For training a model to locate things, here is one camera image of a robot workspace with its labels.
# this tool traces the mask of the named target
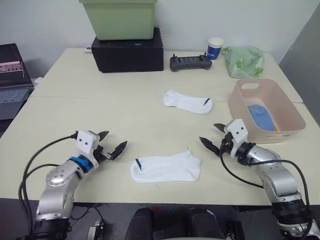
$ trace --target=laptop screen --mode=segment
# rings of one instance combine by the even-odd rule
[[[17,45],[0,45],[0,88],[31,84]]]

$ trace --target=white sock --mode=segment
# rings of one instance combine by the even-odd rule
[[[141,157],[133,161],[130,175],[138,183],[196,182],[201,160],[188,150],[173,156]]]
[[[213,106],[209,97],[187,96],[172,89],[163,94],[162,98],[166,107],[174,106],[195,114],[208,114]]]

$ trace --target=laptop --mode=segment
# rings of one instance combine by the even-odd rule
[[[13,119],[33,89],[17,45],[0,45],[0,120]]]

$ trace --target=paper cup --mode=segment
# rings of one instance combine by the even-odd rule
[[[224,40],[218,37],[211,37],[208,41],[208,51],[207,56],[211,60],[216,60],[219,56]]]

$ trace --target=plastic bag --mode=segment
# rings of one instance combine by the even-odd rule
[[[233,78],[258,78],[264,71],[264,52],[254,46],[228,46],[222,49],[226,68]]]

